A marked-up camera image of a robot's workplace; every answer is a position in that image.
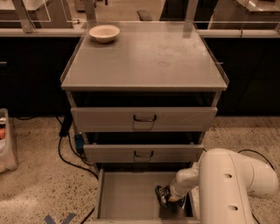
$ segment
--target drawer front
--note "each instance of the drawer front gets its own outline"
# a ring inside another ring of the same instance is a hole
[[[81,132],[207,131],[217,108],[72,108]]]
[[[202,144],[143,144],[98,145],[85,144],[87,160],[94,163],[159,163],[197,162]]]

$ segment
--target terrazzo floor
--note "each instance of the terrazzo floor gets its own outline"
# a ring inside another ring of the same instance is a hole
[[[97,180],[89,172],[61,161],[58,120],[11,118],[10,122],[17,139],[18,168],[0,174],[0,223],[81,223],[95,206]],[[280,117],[224,116],[215,118],[203,142],[207,150],[221,147],[261,152],[280,177],[279,143]],[[72,153],[67,137],[61,142],[61,152],[66,160],[88,167]],[[263,160],[251,152],[244,154]],[[279,202],[279,190],[270,199],[250,199],[261,224],[280,223]]]

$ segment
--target white plastic bin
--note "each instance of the white plastic bin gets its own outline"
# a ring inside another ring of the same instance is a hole
[[[0,140],[0,172],[18,168],[16,140],[9,122],[8,110],[0,109],[0,117],[5,117],[5,139]]]

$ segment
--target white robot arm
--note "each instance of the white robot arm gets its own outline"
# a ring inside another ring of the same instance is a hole
[[[278,178],[269,165],[259,160],[231,150],[213,149],[205,153],[198,170],[178,171],[167,187],[157,190],[157,195],[174,202],[195,186],[199,186],[201,224],[254,224],[248,195],[271,197],[278,189]]]

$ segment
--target bowl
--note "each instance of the bowl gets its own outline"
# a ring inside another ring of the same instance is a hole
[[[120,29],[111,24],[97,25],[89,30],[89,35],[100,43],[112,42],[119,34]]]

